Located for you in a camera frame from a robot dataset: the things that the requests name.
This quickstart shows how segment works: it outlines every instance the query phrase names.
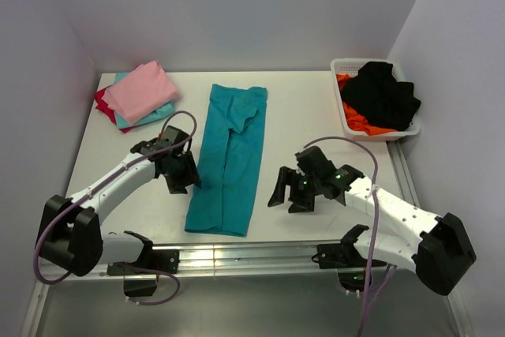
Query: red folded cloth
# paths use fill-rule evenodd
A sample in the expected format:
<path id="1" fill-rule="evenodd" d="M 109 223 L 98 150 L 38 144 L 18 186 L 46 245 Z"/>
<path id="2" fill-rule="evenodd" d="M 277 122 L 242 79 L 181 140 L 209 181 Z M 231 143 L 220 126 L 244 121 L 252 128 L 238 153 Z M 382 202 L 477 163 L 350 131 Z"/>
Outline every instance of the red folded cloth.
<path id="1" fill-rule="evenodd" d="M 108 116 L 108 118 L 112 121 L 112 123 L 116 125 L 116 117 L 114 116 L 114 111 L 111 110 L 109 108 L 109 105 L 105 102 L 105 100 L 102 99 L 103 94 L 105 94 L 105 90 L 107 90 L 107 88 L 104 88 L 100 91 L 95 92 L 95 94 L 93 96 L 95 98 L 96 103 L 98 104 L 96 106 L 96 109 L 103 112 L 104 114 L 106 114 Z M 129 128 L 124 128 L 124 129 L 120 129 L 120 130 L 123 133 L 126 133 L 131 129 L 133 129 L 132 126 L 130 126 Z"/>

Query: white plastic basket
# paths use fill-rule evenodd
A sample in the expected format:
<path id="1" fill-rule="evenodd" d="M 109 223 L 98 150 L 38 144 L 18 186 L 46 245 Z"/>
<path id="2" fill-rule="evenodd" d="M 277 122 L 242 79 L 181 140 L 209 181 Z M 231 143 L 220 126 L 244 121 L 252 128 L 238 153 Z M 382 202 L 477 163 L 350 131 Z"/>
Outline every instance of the white plastic basket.
<path id="1" fill-rule="evenodd" d="M 344 114 L 344 107 L 342 105 L 342 98 L 340 97 L 339 83 L 337 81 L 337 74 L 349 74 L 352 77 L 357 75 L 357 71 L 365 65 L 365 63 L 370 61 L 376 62 L 388 62 L 393 64 L 393 76 L 397 81 L 404 81 L 402 71 L 400 70 L 398 64 L 393 62 L 385 61 L 383 59 L 374 58 L 344 58 L 344 59 L 334 59 L 331 61 L 331 73 L 333 74 L 333 82 L 335 87 L 335 94 L 337 95 L 337 104 L 339 106 L 340 118 L 342 119 L 342 127 L 344 129 L 344 135 L 347 138 L 353 140 L 371 140 L 371 141 L 394 141 L 398 138 L 404 136 L 413 136 L 418 134 L 421 130 L 418 116 L 415 114 L 412 123 L 407 130 L 403 132 L 389 132 L 384 134 L 378 134 L 376 136 L 369 136 L 365 132 L 358 132 L 352 130 L 347 125 L 346 115 Z"/>

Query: teal fabric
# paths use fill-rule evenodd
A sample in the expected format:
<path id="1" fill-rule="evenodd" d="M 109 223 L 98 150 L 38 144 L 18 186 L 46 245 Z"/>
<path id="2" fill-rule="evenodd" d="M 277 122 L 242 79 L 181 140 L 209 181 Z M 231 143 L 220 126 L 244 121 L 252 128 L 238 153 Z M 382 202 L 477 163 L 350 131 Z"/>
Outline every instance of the teal fabric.
<path id="1" fill-rule="evenodd" d="M 186 232 L 247 235 L 260 176 L 267 89 L 212 85 Z"/>
<path id="2" fill-rule="evenodd" d="M 114 84 L 118 83 L 121 79 L 126 77 L 129 73 L 117 73 L 114 78 Z M 162 120 L 164 118 L 168 118 L 170 114 L 173 114 L 175 111 L 174 106 L 171 102 L 163 104 L 160 108 L 152 111 L 147 116 L 144 116 L 141 120 L 136 122 L 134 125 L 130 125 L 118 112 L 114 112 L 114 116 L 116 117 L 116 126 L 119 129 L 129 128 L 130 126 L 139 126 L 143 124 L 148 124 L 149 122 L 157 122 L 158 120 Z"/>

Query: orange cloth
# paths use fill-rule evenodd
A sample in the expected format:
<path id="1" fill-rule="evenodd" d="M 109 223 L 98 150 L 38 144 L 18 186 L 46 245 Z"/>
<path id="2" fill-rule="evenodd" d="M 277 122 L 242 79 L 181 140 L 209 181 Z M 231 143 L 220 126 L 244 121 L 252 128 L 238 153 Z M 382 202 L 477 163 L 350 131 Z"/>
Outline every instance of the orange cloth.
<path id="1" fill-rule="evenodd" d="M 352 78 L 349 74 L 337 74 L 339 90 L 342 91 L 347 81 Z M 361 116 L 355 109 L 342 102 L 344 106 L 344 114 L 346 114 L 347 125 L 352 130 L 366 132 L 369 136 L 383 134 L 389 132 L 398 132 L 396 129 L 379 128 L 378 126 L 370 125 L 365 116 Z"/>

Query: teal cloth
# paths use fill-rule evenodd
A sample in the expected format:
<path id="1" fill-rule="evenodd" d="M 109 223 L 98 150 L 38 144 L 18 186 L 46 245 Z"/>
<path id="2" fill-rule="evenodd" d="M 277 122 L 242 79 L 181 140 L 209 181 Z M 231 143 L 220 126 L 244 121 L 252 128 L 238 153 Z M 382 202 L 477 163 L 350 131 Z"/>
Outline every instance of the teal cloth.
<path id="1" fill-rule="evenodd" d="M 267 89 L 212 85 L 186 232 L 247 235 L 260 176 Z"/>
<path id="2" fill-rule="evenodd" d="M 117 73 L 114 78 L 114 84 L 118 83 L 121 79 L 126 77 L 129 73 Z M 144 116 L 141 120 L 136 122 L 134 125 L 130 125 L 118 112 L 114 112 L 114 116 L 116 117 L 116 126 L 119 129 L 129 128 L 130 126 L 139 126 L 143 124 L 148 124 L 149 122 L 157 122 L 158 120 L 162 120 L 164 118 L 168 118 L 170 114 L 173 114 L 175 111 L 174 106 L 171 102 L 163 104 L 160 108 L 152 111 L 147 116 Z"/>

